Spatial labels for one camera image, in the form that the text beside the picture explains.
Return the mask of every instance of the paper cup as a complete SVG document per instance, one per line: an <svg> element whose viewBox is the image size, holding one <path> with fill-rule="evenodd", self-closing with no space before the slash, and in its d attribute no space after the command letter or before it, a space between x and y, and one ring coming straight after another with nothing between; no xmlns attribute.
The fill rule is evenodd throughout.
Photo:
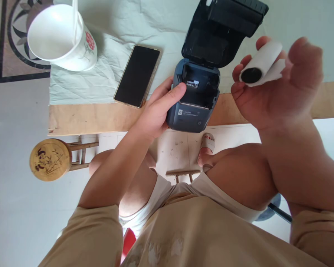
<svg viewBox="0 0 334 267"><path fill-rule="evenodd" d="M72 71L90 70L97 60L96 42L78 14L73 45L73 8L59 4L39 13L30 25L27 42L32 53Z"/></svg>

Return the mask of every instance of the foot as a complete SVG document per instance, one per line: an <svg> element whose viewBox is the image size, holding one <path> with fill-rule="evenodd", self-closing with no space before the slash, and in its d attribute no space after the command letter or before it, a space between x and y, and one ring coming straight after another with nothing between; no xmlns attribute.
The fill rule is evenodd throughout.
<svg viewBox="0 0 334 267"><path fill-rule="evenodd" d="M147 164L147 166L151 169L151 168L156 168L156 161L154 160L154 158L151 156L150 152L146 153L145 156L145 162Z"/></svg>
<svg viewBox="0 0 334 267"><path fill-rule="evenodd" d="M204 135L203 138L207 138L209 140L212 140L212 138L207 134ZM203 167L205 163L212 157L213 152L211 151L210 148L207 147L202 147L199 151L197 163L200 167Z"/></svg>

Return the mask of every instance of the white straw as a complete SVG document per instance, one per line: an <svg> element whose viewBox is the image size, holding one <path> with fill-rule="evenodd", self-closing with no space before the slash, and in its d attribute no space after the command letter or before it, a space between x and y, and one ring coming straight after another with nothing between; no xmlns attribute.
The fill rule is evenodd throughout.
<svg viewBox="0 0 334 267"><path fill-rule="evenodd" d="M77 27L78 27L78 0L73 0L73 45L75 45L77 39Z"/></svg>

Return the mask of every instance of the beige shirt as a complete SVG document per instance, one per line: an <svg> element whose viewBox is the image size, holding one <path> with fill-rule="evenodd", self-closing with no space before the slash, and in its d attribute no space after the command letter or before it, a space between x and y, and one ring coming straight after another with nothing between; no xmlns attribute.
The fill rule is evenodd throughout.
<svg viewBox="0 0 334 267"><path fill-rule="evenodd" d="M118 207L77 208L40 266L119 266ZM303 211L288 244L207 197L172 202L149 219L122 266L334 266L334 212Z"/></svg>

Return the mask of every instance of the hand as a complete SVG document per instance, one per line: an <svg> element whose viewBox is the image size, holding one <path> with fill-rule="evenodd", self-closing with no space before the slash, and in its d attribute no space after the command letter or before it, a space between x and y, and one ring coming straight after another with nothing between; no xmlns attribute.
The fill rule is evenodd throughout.
<svg viewBox="0 0 334 267"><path fill-rule="evenodd" d="M145 110L132 127L133 130L143 134L153 141L159 137L167 128L167 111L176 104L186 92L187 86L180 83L171 89L173 77L167 78L151 95Z"/></svg>
<svg viewBox="0 0 334 267"><path fill-rule="evenodd" d="M256 42L259 50L271 39L262 36ZM240 72L250 60L243 58L233 71L235 83L231 93L241 114L258 130L285 127L309 116L313 100L323 80L322 49L311 45L307 38L298 39L278 58L286 59L282 78L260 86L248 87L239 81Z"/></svg>

